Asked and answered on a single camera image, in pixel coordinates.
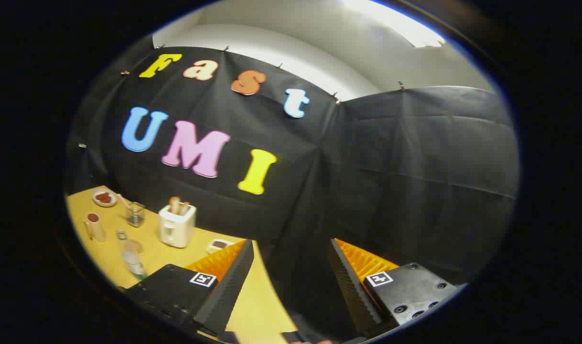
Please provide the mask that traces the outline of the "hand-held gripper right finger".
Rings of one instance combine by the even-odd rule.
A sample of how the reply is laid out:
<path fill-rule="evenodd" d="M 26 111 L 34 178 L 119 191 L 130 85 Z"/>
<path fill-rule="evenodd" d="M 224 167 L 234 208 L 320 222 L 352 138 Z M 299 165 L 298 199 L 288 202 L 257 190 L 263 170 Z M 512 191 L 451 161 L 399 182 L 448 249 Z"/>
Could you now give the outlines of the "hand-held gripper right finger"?
<path fill-rule="evenodd" d="M 376 337 L 429 315 L 461 292 L 424 264 L 404 264 L 378 256 L 339 238 L 329 242 L 328 260 L 355 331 Z"/>

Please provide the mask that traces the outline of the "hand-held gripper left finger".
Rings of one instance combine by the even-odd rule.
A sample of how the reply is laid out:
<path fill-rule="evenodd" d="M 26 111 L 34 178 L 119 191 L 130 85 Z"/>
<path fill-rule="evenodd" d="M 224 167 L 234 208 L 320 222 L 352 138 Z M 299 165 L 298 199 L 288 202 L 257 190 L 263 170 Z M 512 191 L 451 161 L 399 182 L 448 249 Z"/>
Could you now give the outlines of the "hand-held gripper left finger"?
<path fill-rule="evenodd" d="M 226 331 L 253 260 L 252 241 L 241 240 L 186 267 L 166 264 L 124 294 L 183 333 L 217 337 Z"/>

